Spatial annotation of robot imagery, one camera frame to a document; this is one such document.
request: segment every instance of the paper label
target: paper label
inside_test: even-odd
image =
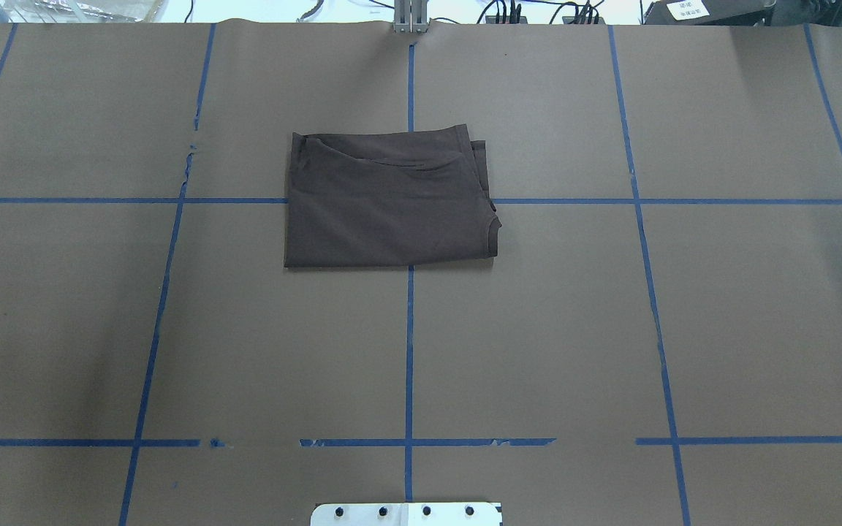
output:
[[[684,2],[675,2],[674,4],[667,4],[667,6],[675,20],[691,20],[710,16],[710,11],[704,7],[704,2],[701,0],[684,0]]]

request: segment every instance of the black cable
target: black cable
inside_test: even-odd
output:
[[[307,13],[304,13],[303,15],[298,17],[297,21],[304,21],[304,20],[307,20],[310,17],[313,17],[314,13],[317,13],[317,11],[319,11],[321,9],[321,7],[323,7],[323,6],[324,6],[324,0],[317,0],[317,5],[314,6],[314,7],[311,7],[310,11],[308,11]]]
[[[547,24],[549,26],[551,26],[551,24],[554,23],[554,19],[558,17],[558,13],[560,13],[561,10],[564,9],[564,7],[568,7],[568,6],[574,6],[574,19],[576,19],[577,18],[577,11],[580,9],[580,6],[578,6],[576,2],[562,2],[562,3],[558,4],[558,9],[554,10],[554,14],[551,15],[551,21],[549,21],[549,23],[547,23]]]
[[[489,7],[492,7],[492,4],[496,5],[496,21],[498,22],[498,3],[502,3],[502,6],[505,6],[505,0],[491,0],[485,7],[482,8],[482,12],[477,19],[477,23],[481,23],[482,17],[485,17],[485,13],[489,10]]]

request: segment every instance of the dark brown fabric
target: dark brown fabric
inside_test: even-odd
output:
[[[391,267],[484,259],[501,223],[485,143],[467,126],[294,134],[285,267]]]

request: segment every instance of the electrical cable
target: electrical cable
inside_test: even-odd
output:
[[[315,4],[314,7],[311,7],[310,11],[308,11],[307,13],[304,13],[300,17],[297,17],[297,21],[304,21],[304,20],[307,20],[310,17],[313,17],[314,13],[317,13],[317,11],[319,11],[321,9],[321,7],[323,7],[323,6],[324,6],[324,0],[317,0],[317,4]]]
[[[564,9],[564,7],[568,7],[568,6],[574,7],[574,19],[576,20],[577,14],[580,11],[580,6],[578,6],[578,4],[576,2],[564,2],[564,3],[558,4],[558,9],[554,10],[554,14],[551,15],[551,21],[549,21],[549,23],[547,23],[547,24],[549,26],[551,26],[551,24],[554,23],[554,19],[558,17],[558,13],[560,13],[561,10]]]
[[[827,24],[828,26],[834,26],[838,23],[838,16],[841,14],[840,11],[842,10],[842,2],[835,2],[833,3],[833,16],[831,17],[831,23]]]
[[[498,4],[500,3],[502,3],[502,7],[505,7],[505,0],[490,0],[490,2],[482,8],[482,12],[477,19],[477,23],[481,23],[482,17],[485,17],[485,13],[489,10],[489,7],[493,6],[493,4],[496,5],[496,23],[498,23]]]

